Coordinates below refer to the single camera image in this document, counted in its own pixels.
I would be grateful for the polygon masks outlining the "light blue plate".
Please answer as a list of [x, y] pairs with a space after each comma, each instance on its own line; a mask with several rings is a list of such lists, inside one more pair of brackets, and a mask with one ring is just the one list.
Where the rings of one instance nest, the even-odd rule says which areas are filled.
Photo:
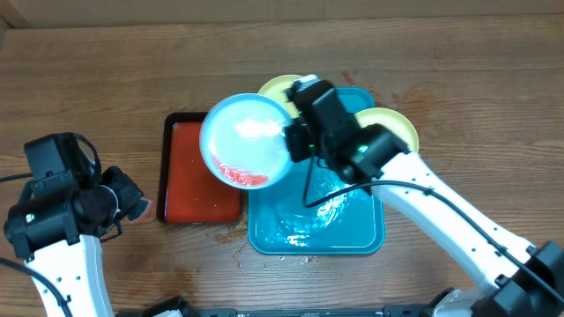
[[257, 93], [217, 103], [205, 116], [199, 147], [207, 168], [227, 185], [261, 189], [281, 181], [292, 160], [286, 146], [287, 111]]

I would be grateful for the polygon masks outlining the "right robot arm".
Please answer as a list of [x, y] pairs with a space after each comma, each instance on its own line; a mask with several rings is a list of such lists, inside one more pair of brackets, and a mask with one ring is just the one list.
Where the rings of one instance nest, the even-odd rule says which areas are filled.
[[325, 159], [348, 190], [364, 189], [408, 217], [475, 284], [445, 291], [424, 316], [558, 316], [563, 249], [535, 247], [504, 229], [443, 182], [407, 143], [381, 124], [353, 116], [334, 123], [295, 120], [284, 129], [294, 161]]

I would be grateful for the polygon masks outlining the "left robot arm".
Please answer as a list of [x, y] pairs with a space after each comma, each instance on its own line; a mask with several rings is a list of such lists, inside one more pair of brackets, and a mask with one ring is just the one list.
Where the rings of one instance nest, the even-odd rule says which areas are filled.
[[122, 222], [151, 204], [137, 184], [111, 166], [95, 180], [70, 172], [29, 181], [4, 224], [6, 239], [49, 316], [111, 316], [102, 243], [122, 234]]

